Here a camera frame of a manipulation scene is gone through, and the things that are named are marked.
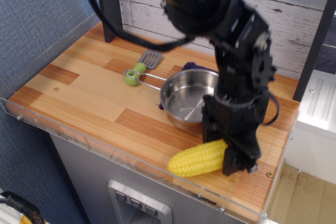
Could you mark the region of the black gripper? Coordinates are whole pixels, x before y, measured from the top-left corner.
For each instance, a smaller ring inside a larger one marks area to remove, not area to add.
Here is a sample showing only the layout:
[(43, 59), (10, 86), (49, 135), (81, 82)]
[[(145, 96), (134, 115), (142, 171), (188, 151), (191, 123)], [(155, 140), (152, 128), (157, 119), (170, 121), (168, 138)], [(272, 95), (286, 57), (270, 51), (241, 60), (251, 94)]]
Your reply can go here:
[(229, 145), (224, 152), (222, 173), (230, 176), (240, 170), (258, 171), (261, 151), (256, 131), (265, 118), (268, 99), (260, 97), (244, 107), (223, 105), (211, 95), (204, 95), (203, 100), (203, 143), (224, 140)]

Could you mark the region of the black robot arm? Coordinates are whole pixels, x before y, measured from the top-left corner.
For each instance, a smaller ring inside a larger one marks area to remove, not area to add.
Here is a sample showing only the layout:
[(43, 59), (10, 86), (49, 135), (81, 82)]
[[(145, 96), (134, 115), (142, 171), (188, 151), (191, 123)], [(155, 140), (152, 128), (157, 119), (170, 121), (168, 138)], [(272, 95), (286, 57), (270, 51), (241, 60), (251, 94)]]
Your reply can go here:
[(219, 79), (214, 94), (203, 97), (203, 141), (221, 138), (228, 144), (225, 175), (254, 172), (261, 156), (256, 131), (275, 98), (268, 90), (276, 72), (268, 24), (243, 0), (165, 1), (177, 30), (205, 37), (215, 47)]

